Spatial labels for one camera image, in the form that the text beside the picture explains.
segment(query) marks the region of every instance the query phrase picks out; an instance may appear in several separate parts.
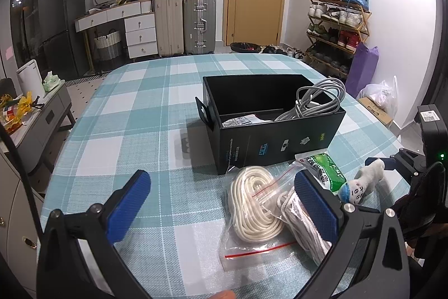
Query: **black box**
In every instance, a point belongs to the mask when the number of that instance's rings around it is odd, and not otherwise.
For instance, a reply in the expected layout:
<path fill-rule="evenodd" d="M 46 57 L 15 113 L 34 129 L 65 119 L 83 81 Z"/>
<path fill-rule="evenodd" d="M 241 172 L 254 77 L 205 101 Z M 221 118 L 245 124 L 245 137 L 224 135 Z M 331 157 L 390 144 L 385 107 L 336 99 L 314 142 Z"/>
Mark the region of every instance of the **black box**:
<path fill-rule="evenodd" d="M 327 148 L 346 111 L 277 121 L 292 109 L 297 89 L 313 85 L 299 74 L 203 77 L 204 103 L 196 98 L 199 117 L 207 126 L 219 174 L 229 166 L 267 166 L 295 159 L 295 154 Z M 313 101 L 329 102 L 326 94 Z M 231 118 L 255 114 L 272 122 L 224 127 Z"/>

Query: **gray refrigerator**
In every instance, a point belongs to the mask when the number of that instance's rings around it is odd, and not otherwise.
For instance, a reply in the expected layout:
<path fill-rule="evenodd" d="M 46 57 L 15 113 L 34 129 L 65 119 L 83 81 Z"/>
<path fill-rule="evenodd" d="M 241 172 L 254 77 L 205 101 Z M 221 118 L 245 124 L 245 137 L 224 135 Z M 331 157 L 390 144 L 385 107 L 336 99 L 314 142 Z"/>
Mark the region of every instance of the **gray refrigerator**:
<path fill-rule="evenodd" d="M 89 70 L 84 40 L 74 24 L 85 12 L 85 0 L 39 0 L 43 50 L 50 70 L 61 79 L 77 79 Z"/>

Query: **purple bag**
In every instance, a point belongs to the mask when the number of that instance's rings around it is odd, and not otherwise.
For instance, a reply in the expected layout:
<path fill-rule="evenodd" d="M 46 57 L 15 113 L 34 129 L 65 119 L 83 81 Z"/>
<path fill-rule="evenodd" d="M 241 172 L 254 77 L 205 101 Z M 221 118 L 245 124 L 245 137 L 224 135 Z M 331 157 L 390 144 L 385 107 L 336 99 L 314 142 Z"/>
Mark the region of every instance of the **purple bag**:
<path fill-rule="evenodd" d="M 372 81 L 378 57 L 377 46 L 369 50 L 362 42 L 359 43 L 353 55 L 352 66 L 346 81 L 346 91 L 353 98 L 356 99 L 360 90 Z"/>

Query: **drawer knob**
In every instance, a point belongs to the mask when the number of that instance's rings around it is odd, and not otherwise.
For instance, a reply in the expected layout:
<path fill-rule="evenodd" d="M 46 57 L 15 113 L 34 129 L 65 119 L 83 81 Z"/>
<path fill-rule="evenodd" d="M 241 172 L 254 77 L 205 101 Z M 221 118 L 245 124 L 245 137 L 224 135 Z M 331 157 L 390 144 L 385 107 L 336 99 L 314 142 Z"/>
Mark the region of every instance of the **drawer knob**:
<path fill-rule="evenodd" d="M 23 240 L 23 242 L 25 242 L 25 244 L 27 246 L 31 247 L 33 250 L 36 249 L 37 245 L 33 241 L 31 241 L 29 238 L 22 237 L 22 240 Z"/>

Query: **teal and white tablecloth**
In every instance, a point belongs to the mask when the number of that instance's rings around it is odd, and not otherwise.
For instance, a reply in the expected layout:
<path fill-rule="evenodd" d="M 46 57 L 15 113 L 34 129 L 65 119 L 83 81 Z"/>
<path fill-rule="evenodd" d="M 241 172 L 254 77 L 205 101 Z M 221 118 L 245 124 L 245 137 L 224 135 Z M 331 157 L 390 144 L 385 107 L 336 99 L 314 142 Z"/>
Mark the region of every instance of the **teal and white tablecloth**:
<path fill-rule="evenodd" d="M 323 78 L 298 60 L 270 54 L 175 57 L 111 72 L 64 145 L 46 193 L 43 226 L 53 209 L 78 213 L 104 203 L 143 169 L 151 175 L 151 193 L 116 248 L 153 298 L 207 298 L 224 289 L 238 298 L 293 298 L 316 269 L 299 248 L 285 260 L 228 272 L 218 256 L 223 176 L 216 174 L 194 98 L 202 99 L 204 76 L 251 73 Z M 328 152 L 353 179 L 367 157 L 388 157 L 401 145 L 352 97 L 342 106 L 347 114 Z M 387 171 L 363 204 L 384 209 L 408 189 L 397 172 Z"/>

